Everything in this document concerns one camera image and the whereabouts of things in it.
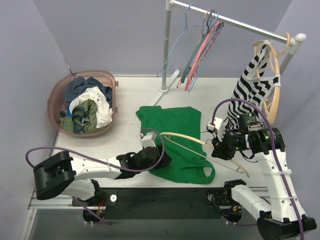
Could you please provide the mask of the cream yellow hanger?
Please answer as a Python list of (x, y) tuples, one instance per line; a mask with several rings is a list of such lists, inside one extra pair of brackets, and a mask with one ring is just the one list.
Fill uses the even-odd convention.
[(192, 136), (180, 134), (180, 133), (174, 133), (174, 132), (162, 132), (162, 133), (160, 133), (160, 135), (162, 137), (164, 137), (165, 139), (167, 139), (169, 142), (171, 142), (171, 143), (173, 143), (173, 144), (175, 144), (175, 145), (177, 145), (177, 146), (179, 146), (179, 147), (181, 147), (181, 148), (183, 148), (185, 150), (188, 150), (188, 151), (190, 151), (190, 152), (192, 152), (192, 153), (194, 153), (194, 154), (196, 154), (198, 156), (201, 156), (201, 157), (205, 158), (206, 160), (214, 162), (214, 163), (216, 163), (216, 164), (218, 164), (220, 166), (223, 166), (223, 167), (225, 167), (227, 169), (230, 169), (230, 170), (232, 170), (232, 171), (234, 171), (236, 173), (245, 174), (247, 178), (250, 178), (250, 174), (249, 174), (248, 170), (244, 166), (242, 166), (238, 161), (236, 161), (234, 159), (229, 160), (231, 163), (233, 163), (235, 166), (237, 166), (237, 169), (231, 168), (230, 166), (225, 165), (224, 163), (222, 163), (222, 161), (220, 161), (220, 160), (214, 160), (213, 158), (210, 158), (208, 156), (204, 156), (203, 154), (200, 154), (200, 153), (198, 153), (198, 152), (196, 152), (194, 150), (191, 150), (190, 148), (188, 148), (186, 146), (183, 146), (183, 145), (171, 140), (171, 137), (179, 137), (179, 138), (187, 139), (187, 140), (190, 140), (190, 141), (195, 142), (197, 144), (203, 145), (203, 146), (205, 146), (205, 147), (207, 147), (207, 148), (209, 148), (211, 150), (214, 150), (213, 146), (205, 143), (204, 141), (202, 141), (200, 139), (194, 138)]

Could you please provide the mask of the green tank top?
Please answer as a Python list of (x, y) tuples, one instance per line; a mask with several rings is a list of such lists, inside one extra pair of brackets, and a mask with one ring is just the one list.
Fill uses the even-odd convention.
[[(136, 112), (141, 129), (152, 128), (158, 133), (170, 132), (199, 139), (201, 112), (193, 107), (162, 108), (141, 106)], [(164, 139), (165, 153), (171, 158), (166, 167), (149, 172), (159, 178), (186, 184), (206, 185), (215, 178), (216, 171), (205, 157), (200, 143), (178, 136)]]

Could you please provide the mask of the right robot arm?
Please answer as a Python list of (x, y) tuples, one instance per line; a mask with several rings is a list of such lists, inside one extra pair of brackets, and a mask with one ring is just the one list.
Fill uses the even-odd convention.
[(250, 150), (259, 163), (269, 202), (256, 195), (243, 180), (225, 182), (221, 197), (227, 204), (244, 207), (256, 219), (263, 239), (294, 238), (317, 228), (316, 220), (306, 215), (295, 193), (285, 144), (277, 128), (273, 128), (275, 150), (272, 150), (270, 131), (258, 122), (254, 113), (237, 116), (235, 130), (228, 130), (223, 119), (218, 117), (210, 119), (206, 128), (216, 134), (212, 140), (213, 158), (232, 161), (236, 152)]

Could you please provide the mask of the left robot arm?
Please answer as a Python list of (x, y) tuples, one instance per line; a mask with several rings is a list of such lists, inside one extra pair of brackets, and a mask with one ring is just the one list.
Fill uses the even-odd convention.
[(149, 170), (162, 170), (171, 161), (160, 144), (97, 161), (60, 151), (33, 168), (36, 198), (49, 200), (66, 195), (95, 206), (104, 196), (98, 179), (130, 179)]

